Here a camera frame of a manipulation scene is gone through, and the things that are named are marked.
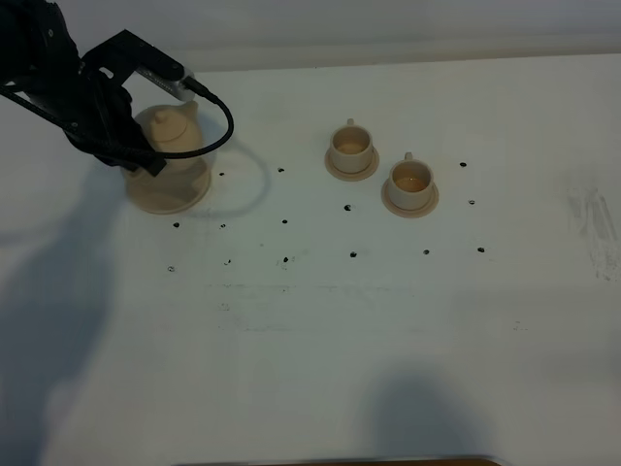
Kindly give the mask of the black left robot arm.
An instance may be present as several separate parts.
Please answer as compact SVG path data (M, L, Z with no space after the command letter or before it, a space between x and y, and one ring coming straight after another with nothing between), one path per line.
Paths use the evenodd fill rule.
M59 127L70 144L110 166L159 174L166 165L133 118L124 83L138 70L179 82L182 66L123 30L85 55L51 1L1 4L1 93Z

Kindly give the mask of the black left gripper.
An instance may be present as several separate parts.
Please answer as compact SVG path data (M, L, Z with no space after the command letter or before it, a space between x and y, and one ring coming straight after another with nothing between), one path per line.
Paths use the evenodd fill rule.
M176 81L183 65L136 34L123 30L79 57L75 47L51 54L33 73L28 96L55 117L75 123L72 141L94 149L95 139L109 143L97 150L101 162L157 176L166 166L133 118L132 98L123 87L138 68Z

